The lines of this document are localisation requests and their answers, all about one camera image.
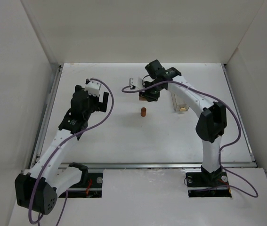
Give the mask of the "orange wood cylinder block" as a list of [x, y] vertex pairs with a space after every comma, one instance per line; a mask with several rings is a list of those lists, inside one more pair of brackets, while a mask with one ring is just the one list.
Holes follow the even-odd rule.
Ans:
[[140, 113], [140, 115], [141, 115], [142, 117], [145, 117], [145, 116], [146, 116], [146, 111], [147, 111], [147, 109], [146, 109], [145, 107], [142, 107], [142, 108], [141, 108], [141, 113]]

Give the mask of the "light engraved wood block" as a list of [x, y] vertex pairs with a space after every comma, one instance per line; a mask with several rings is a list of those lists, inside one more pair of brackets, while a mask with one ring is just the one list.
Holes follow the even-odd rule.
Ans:
[[147, 99], [144, 98], [143, 96], [139, 96], [138, 99], [139, 99], [139, 101], [147, 101]]

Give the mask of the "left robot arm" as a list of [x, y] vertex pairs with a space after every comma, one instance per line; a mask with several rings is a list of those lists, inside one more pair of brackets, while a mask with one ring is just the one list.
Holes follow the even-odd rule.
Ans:
[[107, 111], [109, 93], [104, 92], [100, 101], [100, 89], [101, 83], [96, 80], [89, 81], [85, 87], [75, 86], [71, 107], [49, 148], [31, 169], [15, 179], [18, 206], [48, 215], [58, 197], [68, 188], [87, 181], [88, 167], [85, 165], [73, 162], [61, 173], [58, 168], [88, 128], [91, 114]]

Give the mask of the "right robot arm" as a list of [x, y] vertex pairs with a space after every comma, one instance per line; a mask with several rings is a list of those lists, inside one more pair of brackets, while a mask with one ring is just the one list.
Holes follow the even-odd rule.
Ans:
[[212, 101], [195, 90], [176, 68], [165, 69], [158, 60], [145, 66], [152, 82], [143, 85], [146, 91], [140, 93], [147, 101], [156, 101], [165, 89], [182, 98], [198, 117], [195, 131], [202, 140], [203, 161], [201, 172], [188, 173], [189, 187], [215, 187], [222, 177], [219, 149], [222, 135], [227, 126], [226, 107], [219, 101]]

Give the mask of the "clear plastic box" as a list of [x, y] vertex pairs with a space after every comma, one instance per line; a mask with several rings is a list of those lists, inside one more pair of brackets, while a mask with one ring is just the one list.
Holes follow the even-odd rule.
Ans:
[[188, 111], [189, 106], [186, 104], [186, 102], [178, 97], [176, 94], [171, 93], [173, 108], [175, 112], [183, 112]]

